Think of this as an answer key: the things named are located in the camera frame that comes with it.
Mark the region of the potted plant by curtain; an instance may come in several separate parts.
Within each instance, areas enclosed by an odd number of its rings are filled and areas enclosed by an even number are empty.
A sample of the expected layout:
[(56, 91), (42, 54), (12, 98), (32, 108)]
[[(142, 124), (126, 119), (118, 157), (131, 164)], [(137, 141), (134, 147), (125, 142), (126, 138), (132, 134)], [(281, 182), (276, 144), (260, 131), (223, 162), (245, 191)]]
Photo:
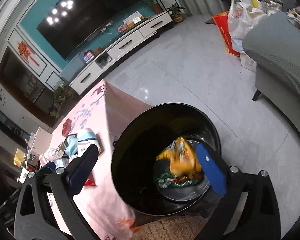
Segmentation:
[(184, 10), (184, 7), (179, 6), (177, 3), (171, 5), (167, 8), (167, 11), (169, 15), (171, 16), (174, 23), (181, 23), (184, 20), (184, 17), (182, 15), (182, 10)]

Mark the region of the yellow snack wrapper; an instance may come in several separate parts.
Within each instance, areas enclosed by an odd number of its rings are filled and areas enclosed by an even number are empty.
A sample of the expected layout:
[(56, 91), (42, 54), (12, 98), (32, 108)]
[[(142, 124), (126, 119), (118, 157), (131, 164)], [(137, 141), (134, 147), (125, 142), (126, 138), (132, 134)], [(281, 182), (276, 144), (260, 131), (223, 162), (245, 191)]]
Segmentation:
[(195, 151), (183, 137), (175, 139), (156, 157), (156, 161), (161, 160), (170, 162), (170, 174), (177, 177), (202, 172)]

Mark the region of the black round trash bin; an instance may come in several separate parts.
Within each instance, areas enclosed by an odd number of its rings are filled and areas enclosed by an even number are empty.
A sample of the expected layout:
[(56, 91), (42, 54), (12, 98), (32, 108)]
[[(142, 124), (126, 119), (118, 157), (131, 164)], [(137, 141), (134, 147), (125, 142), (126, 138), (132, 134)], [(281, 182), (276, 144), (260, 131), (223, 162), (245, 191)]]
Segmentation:
[(157, 179), (170, 171), (168, 159), (157, 156), (178, 137), (196, 148), (222, 153), (221, 141), (210, 118), (196, 107), (177, 102), (160, 104), (137, 116), (115, 142), (111, 176), (121, 199), (138, 213), (172, 216), (213, 197), (207, 177), (196, 185), (162, 189)]

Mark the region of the red paper shopping bag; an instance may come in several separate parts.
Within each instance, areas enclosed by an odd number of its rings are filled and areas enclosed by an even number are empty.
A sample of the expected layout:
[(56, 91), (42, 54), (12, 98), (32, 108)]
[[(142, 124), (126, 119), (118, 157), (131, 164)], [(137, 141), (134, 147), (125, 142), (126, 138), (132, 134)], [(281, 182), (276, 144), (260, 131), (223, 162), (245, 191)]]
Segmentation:
[(222, 39), (224, 41), (226, 51), (234, 56), (239, 56), (239, 52), (235, 51), (232, 47), (231, 36), (228, 28), (228, 11), (222, 12), (212, 17), (214, 23), (217, 25)]

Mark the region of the white TV cabinet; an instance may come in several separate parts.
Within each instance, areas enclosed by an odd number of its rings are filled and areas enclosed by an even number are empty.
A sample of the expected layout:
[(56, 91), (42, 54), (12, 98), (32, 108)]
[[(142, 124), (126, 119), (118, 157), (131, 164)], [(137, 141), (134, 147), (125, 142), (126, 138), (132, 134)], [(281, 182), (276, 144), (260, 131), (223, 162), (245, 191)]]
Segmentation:
[(82, 94), (114, 64), (156, 35), (160, 28), (170, 23), (172, 23), (172, 19), (166, 11), (141, 22), (92, 59), (70, 83), (70, 87), (78, 94)]

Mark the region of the grey sofa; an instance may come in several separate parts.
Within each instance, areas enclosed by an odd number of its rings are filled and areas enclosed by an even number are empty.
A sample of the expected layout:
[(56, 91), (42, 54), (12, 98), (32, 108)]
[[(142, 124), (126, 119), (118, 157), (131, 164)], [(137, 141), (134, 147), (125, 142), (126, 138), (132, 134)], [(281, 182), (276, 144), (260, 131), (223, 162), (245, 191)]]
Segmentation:
[(300, 134), (300, 29), (277, 12), (247, 33), (243, 49), (256, 62), (253, 101), (265, 96)]

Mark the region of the large floor plant dark pot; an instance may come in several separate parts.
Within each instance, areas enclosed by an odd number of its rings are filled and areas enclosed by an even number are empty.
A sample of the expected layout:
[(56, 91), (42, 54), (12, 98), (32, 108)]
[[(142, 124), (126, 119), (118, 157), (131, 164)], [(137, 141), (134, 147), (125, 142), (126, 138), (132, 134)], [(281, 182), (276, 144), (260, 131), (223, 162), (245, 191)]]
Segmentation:
[(49, 108), (49, 116), (56, 119), (66, 116), (72, 98), (73, 92), (68, 85), (62, 84), (57, 87), (53, 92), (53, 104)]

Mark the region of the pink floral tablecloth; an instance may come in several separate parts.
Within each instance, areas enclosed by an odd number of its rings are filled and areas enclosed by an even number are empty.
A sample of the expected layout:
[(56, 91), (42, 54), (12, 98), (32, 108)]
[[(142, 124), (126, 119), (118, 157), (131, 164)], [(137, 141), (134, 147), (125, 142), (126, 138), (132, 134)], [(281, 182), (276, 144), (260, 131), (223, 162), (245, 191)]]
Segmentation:
[(101, 239), (130, 239), (135, 214), (120, 198), (111, 177), (113, 142), (150, 105), (101, 80), (61, 121), (71, 120), (71, 133), (91, 129), (102, 153), (91, 172), (95, 184), (73, 197), (79, 211)]

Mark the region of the red Chunghwa cigarette box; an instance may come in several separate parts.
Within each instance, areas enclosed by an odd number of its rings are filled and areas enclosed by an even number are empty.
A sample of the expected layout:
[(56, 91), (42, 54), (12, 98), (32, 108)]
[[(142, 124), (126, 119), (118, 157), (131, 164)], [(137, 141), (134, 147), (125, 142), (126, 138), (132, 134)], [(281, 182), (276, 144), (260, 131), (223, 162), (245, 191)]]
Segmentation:
[(70, 119), (67, 119), (62, 127), (62, 136), (67, 137), (68, 134), (71, 132), (72, 127), (72, 121)]

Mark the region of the QR code stand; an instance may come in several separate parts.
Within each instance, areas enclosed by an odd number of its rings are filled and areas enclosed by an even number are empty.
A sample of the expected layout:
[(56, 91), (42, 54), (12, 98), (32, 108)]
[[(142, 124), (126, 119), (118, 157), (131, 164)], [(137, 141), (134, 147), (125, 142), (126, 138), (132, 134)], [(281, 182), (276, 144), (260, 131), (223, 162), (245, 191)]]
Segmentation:
[(88, 63), (90, 60), (92, 60), (94, 57), (93, 53), (91, 51), (86, 51), (83, 54), (83, 60), (85, 63)]

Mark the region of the green wrapper in bin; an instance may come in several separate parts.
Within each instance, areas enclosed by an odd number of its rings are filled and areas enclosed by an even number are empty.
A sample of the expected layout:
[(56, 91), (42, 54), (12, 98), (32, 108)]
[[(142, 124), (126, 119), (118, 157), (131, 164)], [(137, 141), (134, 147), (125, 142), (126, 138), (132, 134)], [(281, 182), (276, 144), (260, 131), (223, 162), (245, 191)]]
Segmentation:
[(203, 172), (194, 172), (176, 176), (170, 173), (162, 173), (155, 178), (157, 186), (161, 189), (174, 188), (174, 187), (188, 187), (199, 184), (204, 179)]

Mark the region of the white certificate card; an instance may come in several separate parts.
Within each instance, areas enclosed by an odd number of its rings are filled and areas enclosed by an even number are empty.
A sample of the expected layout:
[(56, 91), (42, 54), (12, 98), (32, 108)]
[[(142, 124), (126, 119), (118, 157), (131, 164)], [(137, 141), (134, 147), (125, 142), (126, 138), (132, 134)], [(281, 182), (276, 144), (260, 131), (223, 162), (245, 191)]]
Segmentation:
[(129, 28), (133, 25), (139, 23), (141, 20), (143, 20), (145, 17), (139, 12), (136, 11), (130, 16), (128, 16), (126, 19), (123, 20), (123, 23), (126, 24)]

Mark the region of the light blue face mask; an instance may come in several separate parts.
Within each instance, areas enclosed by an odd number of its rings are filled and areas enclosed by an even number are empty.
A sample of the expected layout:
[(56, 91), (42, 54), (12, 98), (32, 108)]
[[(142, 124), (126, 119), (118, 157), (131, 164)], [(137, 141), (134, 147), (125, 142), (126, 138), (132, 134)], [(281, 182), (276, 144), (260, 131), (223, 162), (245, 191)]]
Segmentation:
[(70, 158), (72, 157), (74, 154), (77, 154), (77, 142), (78, 142), (78, 138), (77, 138), (77, 134), (69, 134), (65, 141), (65, 151), (64, 154)]

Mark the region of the large black television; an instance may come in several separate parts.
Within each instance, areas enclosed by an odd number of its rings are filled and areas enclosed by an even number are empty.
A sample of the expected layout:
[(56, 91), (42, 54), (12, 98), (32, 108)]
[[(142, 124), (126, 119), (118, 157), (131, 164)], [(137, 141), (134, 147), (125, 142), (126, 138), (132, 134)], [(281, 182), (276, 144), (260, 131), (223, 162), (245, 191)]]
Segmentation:
[(37, 30), (67, 59), (93, 33), (141, 0), (60, 0)]

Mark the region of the white plastic bag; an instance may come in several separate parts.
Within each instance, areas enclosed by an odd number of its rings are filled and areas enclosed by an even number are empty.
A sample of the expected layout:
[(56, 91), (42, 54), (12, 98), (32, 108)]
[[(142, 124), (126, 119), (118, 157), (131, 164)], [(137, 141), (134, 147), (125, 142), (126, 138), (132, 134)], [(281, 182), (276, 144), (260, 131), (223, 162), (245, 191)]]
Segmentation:
[(242, 0), (232, 0), (228, 13), (228, 30), (232, 48), (236, 52), (243, 52), (243, 39), (260, 20), (267, 16), (262, 10), (244, 3)]

